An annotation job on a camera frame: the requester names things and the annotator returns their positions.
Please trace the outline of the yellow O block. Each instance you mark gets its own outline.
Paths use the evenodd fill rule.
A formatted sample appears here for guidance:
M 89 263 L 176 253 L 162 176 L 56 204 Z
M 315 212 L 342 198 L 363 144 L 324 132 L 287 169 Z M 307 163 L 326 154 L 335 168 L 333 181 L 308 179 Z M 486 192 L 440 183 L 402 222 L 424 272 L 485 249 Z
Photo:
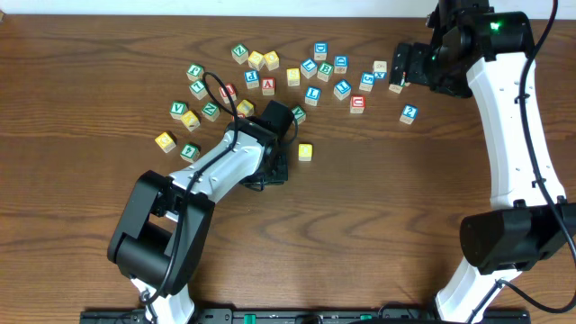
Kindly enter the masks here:
M 301 143 L 298 147 L 298 159 L 309 162 L 312 160 L 313 146 L 307 143 Z

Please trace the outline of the green B block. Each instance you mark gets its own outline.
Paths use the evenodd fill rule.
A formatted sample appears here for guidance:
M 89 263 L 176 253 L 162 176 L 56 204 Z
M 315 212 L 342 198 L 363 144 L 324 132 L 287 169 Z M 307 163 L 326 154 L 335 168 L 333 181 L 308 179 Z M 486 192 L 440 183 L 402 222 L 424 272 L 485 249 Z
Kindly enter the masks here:
M 321 81 L 328 82 L 334 72 L 334 66 L 328 62 L 322 62 L 317 71 L 317 78 Z

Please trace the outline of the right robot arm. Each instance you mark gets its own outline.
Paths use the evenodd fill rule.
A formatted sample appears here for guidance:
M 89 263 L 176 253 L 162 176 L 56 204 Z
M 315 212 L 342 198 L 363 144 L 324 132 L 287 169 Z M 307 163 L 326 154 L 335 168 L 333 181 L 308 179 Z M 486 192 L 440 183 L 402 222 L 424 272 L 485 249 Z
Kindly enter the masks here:
M 433 32 L 429 43 L 396 48 L 390 86 L 427 86 L 478 105 L 491 209 L 463 219 L 463 259 L 435 305 L 439 320 L 479 323 L 502 288 L 573 245 L 575 206 L 546 146 L 535 82 L 541 43 L 527 16 L 498 13 L 486 1 L 441 1 L 427 26 Z

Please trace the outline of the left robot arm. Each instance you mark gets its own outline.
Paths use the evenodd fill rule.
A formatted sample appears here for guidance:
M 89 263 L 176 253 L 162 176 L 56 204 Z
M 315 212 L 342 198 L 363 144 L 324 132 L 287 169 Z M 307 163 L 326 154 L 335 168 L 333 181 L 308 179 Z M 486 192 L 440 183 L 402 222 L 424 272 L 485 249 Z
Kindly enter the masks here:
M 189 167 L 148 171 L 134 185 L 112 234 L 108 259 L 139 290 L 148 323 L 186 323 L 194 313 L 187 284 L 199 264 L 216 203 L 277 159 L 289 117 L 231 122 L 221 142 Z

